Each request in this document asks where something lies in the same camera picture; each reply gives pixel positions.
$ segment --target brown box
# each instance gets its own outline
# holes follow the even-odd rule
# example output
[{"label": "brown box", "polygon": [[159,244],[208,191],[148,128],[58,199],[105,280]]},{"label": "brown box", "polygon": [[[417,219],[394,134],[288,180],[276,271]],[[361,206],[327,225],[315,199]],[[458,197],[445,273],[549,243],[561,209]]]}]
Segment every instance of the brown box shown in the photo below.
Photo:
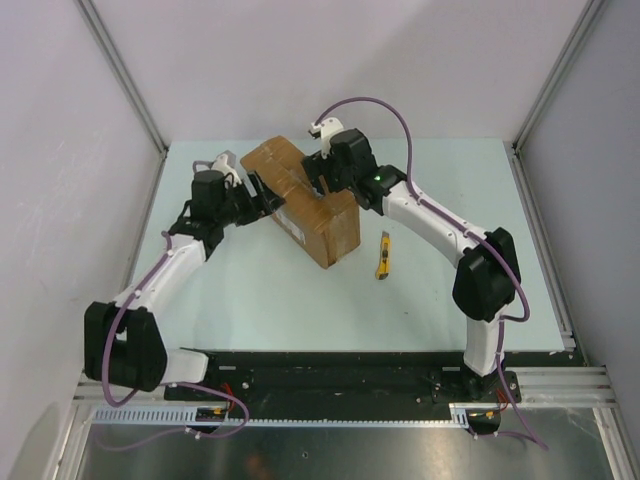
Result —
[{"label": "brown box", "polygon": [[285,199],[273,219],[318,265],[328,268],[360,245],[360,211],[347,190],[318,197],[302,167],[303,157],[286,138],[275,137],[240,163]]}]

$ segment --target gray floor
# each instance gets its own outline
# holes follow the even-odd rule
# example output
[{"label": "gray floor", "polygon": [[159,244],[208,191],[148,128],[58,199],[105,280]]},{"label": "gray floor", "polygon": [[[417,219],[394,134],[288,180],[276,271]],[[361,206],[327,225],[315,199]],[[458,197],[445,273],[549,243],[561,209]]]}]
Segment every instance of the gray floor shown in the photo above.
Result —
[{"label": "gray floor", "polygon": [[[248,428],[224,440],[183,434],[127,453],[91,439],[80,479],[612,479],[591,410],[526,413],[550,446],[510,438],[474,441],[462,430]],[[509,412],[503,428],[519,427]],[[105,443],[132,443],[158,427],[95,426]]]}]

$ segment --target white table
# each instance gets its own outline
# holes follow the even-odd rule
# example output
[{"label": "white table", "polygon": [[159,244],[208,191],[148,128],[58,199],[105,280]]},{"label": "white table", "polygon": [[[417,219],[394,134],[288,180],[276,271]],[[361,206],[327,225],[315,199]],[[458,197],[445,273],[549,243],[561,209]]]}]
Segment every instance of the white table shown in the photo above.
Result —
[{"label": "white table", "polygon": [[[260,141],[177,142],[171,146],[145,232],[136,277],[164,247],[190,198],[191,163],[229,149],[238,159]],[[311,153],[312,140],[294,142]],[[405,169],[402,140],[371,142],[379,164]],[[416,183],[470,222],[515,239],[531,320],[507,327],[510,351],[562,350],[558,324],[502,142],[415,140]],[[323,270],[270,219],[225,231],[210,260],[158,318],[167,347],[261,351],[464,350],[464,315],[451,298],[455,272],[429,244],[373,211],[361,211],[362,244]],[[374,278],[382,230],[392,270]],[[520,313],[518,301],[510,312]]]}]

